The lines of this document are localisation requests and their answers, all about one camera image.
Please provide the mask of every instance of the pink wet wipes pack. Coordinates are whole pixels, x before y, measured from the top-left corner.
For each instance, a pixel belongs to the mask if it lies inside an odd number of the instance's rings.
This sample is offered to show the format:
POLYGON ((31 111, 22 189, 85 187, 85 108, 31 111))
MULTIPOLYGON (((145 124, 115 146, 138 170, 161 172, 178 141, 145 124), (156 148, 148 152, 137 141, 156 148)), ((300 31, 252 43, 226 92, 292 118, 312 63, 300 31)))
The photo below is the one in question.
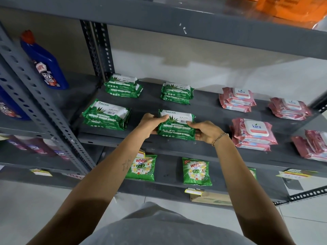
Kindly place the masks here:
POLYGON ((278 144, 274 134, 271 131, 272 125, 268 122, 255 121, 251 119, 232 119, 235 134, 238 140, 262 143, 262 144, 278 144))
POLYGON ((231 140, 233 141, 233 143, 235 144, 235 146, 237 148, 260 150, 260 151, 271 151, 269 144, 250 143, 250 142, 245 142, 245 141, 238 140, 237 138, 234 137, 234 127, 231 125, 230 128, 231 128, 231 131, 232 131, 231 140))
POLYGON ((327 132, 305 130, 305 136, 315 153, 327 156, 327 132))
POLYGON ((281 119, 292 119, 292 120, 305 120, 306 119, 306 115, 302 115, 302 114, 284 114, 284 113, 279 113, 277 112, 277 109, 274 105, 274 103, 270 102, 268 104, 268 107, 271 109, 272 113, 281 119))
POLYGON ((308 141, 300 136, 293 136, 292 141, 295 144, 300 156, 306 159, 327 162, 327 156, 316 154, 310 147, 308 141))
POLYGON ((277 97, 270 98, 270 100, 276 107, 276 111, 278 113, 311 116, 310 109, 302 101, 294 101, 277 97))
POLYGON ((250 106, 229 103, 227 100, 223 99, 223 94, 219 94, 219 101, 223 109, 234 110, 243 113, 251 112, 250 106))
POLYGON ((253 98, 253 93, 250 90, 242 88, 223 87, 223 100, 228 101, 231 104, 256 106, 253 98))

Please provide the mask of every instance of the gray shirt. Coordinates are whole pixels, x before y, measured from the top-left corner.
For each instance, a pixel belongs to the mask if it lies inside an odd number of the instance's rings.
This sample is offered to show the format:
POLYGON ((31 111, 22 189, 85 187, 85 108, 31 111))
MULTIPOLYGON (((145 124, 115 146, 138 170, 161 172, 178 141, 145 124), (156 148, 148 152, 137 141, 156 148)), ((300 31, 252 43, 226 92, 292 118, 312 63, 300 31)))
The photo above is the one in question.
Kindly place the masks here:
POLYGON ((255 245, 234 231, 192 221, 152 202, 94 232, 80 245, 118 244, 255 245))

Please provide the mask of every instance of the white wall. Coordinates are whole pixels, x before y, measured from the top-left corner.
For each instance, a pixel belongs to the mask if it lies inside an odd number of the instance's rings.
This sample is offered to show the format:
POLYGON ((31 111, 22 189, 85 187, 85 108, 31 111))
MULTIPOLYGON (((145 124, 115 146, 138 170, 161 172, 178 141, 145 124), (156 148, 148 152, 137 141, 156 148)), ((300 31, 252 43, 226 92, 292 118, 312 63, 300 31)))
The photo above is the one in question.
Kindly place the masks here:
MULTIPOLYGON (((65 70, 94 74, 78 20, 0 9, 13 38, 31 29, 65 70)), ((327 90, 327 61, 156 32, 108 26, 115 71, 222 92, 244 87, 256 98, 309 104, 327 90)))

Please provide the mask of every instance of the cardboard box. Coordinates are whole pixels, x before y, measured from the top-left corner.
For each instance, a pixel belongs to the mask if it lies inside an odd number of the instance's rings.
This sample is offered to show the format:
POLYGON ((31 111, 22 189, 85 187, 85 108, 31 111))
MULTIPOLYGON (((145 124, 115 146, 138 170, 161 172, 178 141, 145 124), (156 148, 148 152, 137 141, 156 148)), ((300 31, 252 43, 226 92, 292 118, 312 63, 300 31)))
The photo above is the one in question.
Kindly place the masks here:
POLYGON ((202 195, 197 194, 190 194, 190 198, 192 202, 198 203, 206 203, 206 204, 213 204, 213 205, 224 205, 224 206, 231 206, 231 198, 228 194, 220 194, 220 193, 213 193, 213 192, 202 192, 202 195))

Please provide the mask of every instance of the left hand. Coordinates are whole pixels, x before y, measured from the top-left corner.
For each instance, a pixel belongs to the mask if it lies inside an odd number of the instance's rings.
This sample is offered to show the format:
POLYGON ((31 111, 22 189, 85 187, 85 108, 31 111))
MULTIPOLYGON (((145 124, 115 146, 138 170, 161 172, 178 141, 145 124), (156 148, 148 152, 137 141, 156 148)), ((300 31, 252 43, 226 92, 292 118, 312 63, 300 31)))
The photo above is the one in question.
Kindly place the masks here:
POLYGON ((165 122, 169 118, 169 115, 166 114, 160 118, 155 118, 153 114, 146 113, 143 118, 141 119, 139 125, 137 126, 138 129, 141 129, 142 132, 144 132, 144 135, 147 137, 150 136, 150 134, 157 134, 155 129, 157 126, 165 122))

